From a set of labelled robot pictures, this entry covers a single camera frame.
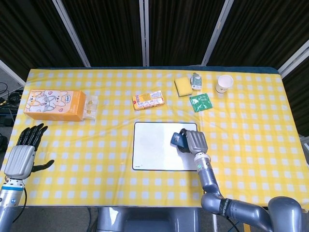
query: robotic arm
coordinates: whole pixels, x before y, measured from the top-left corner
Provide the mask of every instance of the robotic arm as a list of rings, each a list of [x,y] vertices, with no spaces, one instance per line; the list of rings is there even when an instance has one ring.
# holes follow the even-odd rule
[[[26,128],[21,132],[16,146],[10,152],[4,173],[5,183],[0,190],[0,231],[9,232],[12,223],[17,219],[18,205],[25,191],[24,179],[31,173],[49,168],[54,160],[44,165],[34,166],[35,153],[41,141],[43,133],[47,130],[44,124]]]
[[[207,143],[204,133],[182,129],[178,134],[184,138],[180,150],[191,152],[195,158],[198,176],[206,192],[202,199],[203,209],[226,218],[234,218],[243,223],[258,227],[267,232],[302,232],[302,209],[292,198],[275,197],[268,203],[269,213],[255,204],[224,198],[220,192],[211,158],[207,155]]]

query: black curtain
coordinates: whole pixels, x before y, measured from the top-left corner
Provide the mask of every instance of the black curtain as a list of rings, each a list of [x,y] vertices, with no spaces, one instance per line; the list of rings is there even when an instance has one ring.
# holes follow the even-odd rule
[[[298,133],[309,136],[309,57],[283,79],[283,84]]]
[[[24,80],[31,68],[84,66],[51,0],[0,1],[0,59]]]
[[[309,1],[235,0],[207,65],[278,69],[309,39]]]
[[[150,65],[201,64],[224,0],[149,0]]]
[[[91,66],[142,66],[139,0],[62,0]]]

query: bunny print box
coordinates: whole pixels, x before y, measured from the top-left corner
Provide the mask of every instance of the bunny print box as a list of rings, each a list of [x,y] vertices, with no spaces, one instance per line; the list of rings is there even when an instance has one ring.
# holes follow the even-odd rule
[[[32,89],[24,113],[40,120],[82,121],[85,99],[80,90]]]

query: floor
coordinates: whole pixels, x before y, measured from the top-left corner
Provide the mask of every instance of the floor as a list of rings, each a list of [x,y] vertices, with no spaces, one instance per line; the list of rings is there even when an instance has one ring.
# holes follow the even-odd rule
[[[6,73],[0,69],[0,82],[8,84],[9,91],[14,91],[21,86]],[[10,139],[12,128],[1,128],[0,133]],[[0,154],[0,164],[4,154]],[[97,217],[97,210],[91,209],[92,222]],[[223,217],[218,218],[219,232],[234,232],[231,224]],[[307,224],[309,224],[309,215],[306,215]],[[21,217],[12,226],[12,232],[85,232],[88,227],[89,212],[86,207],[29,207],[26,208]],[[200,209],[201,232],[211,232],[212,214]],[[237,224],[239,231],[243,232],[243,225]],[[261,230],[251,228],[251,232],[260,232]]]

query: green bag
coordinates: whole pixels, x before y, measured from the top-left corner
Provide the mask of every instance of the green bag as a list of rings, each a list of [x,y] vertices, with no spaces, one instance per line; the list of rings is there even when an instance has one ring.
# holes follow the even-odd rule
[[[190,97],[191,105],[194,109],[194,112],[199,112],[202,110],[207,110],[212,108],[211,101],[207,93],[203,93],[197,96]]]

